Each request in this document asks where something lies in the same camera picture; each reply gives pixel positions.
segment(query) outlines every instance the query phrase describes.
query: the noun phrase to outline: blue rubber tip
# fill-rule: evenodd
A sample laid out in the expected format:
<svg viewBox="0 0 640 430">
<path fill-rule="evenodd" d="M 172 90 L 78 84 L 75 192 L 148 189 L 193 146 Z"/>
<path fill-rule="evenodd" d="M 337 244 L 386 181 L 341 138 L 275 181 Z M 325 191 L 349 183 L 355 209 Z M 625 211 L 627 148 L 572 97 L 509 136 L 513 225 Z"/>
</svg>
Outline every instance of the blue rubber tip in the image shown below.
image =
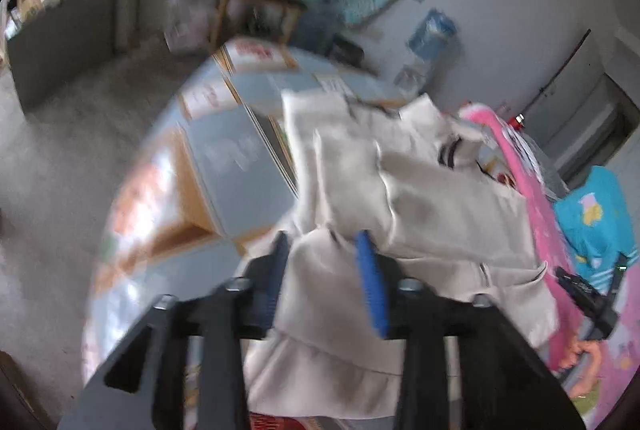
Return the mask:
<svg viewBox="0 0 640 430">
<path fill-rule="evenodd" d="M 362 277 L 362 287 L 369 307 L 369 314 L 373 328 L 380 337 L 386 338 L 389 334 L 388 299 L 386 297 L 385 283 L 378 269 L 376 250 L 366 231 L 356 236 L 356 259 Z"/>
</svg>

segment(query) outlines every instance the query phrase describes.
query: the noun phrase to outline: pink garment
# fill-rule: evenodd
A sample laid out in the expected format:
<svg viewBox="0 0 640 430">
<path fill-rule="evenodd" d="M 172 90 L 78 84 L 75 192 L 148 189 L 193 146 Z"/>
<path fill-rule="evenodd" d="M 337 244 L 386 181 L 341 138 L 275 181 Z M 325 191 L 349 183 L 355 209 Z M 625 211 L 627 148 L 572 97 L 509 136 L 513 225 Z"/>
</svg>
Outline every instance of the pink garment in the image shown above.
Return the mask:
<svg viewBox="0 0 640 430">
<path fill-rule="evenodd" d="M 513 173 L 517 190 L 527 200 L 529 222 L 538 257 L 541 261 L 548 263 L 549 273 L 545 275 L 546 285 L 556 299 L 558 308 L 560 325 L 558 332 L 549 340 L 550 355 L 547 363 L 551 370 L 558 370 L 564 350 L 576 334 L 584 316 L 559 285 L 554 274 L 556 266 L 562 266 L 571 273 L 575 270 L 564 243 L 564 236 L 536 174 L 537 163 L 532 155 L 526 153 L 528 150 L 526 143 L 489 107 L 473 104 L 460 109 L 459 115 L 460 118 L 491 129 Z"/>
</svg>

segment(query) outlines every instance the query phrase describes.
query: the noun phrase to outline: gray floor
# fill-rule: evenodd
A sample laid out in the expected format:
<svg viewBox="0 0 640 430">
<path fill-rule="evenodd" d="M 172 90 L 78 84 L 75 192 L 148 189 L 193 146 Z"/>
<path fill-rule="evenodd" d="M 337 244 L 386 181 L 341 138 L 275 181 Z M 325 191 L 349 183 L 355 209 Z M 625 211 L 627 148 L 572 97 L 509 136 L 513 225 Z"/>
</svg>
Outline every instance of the gray floor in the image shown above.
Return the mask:
<svg viewBox="0 0 640 430">
<path fill-rule="evenodd" d="M 81 388 L 81 331 L 102 227 L 136 148 L 203 56 L 151 43 L 22 114 L 0 76 L 0 349 L 57 420 Z"/>
</svg>

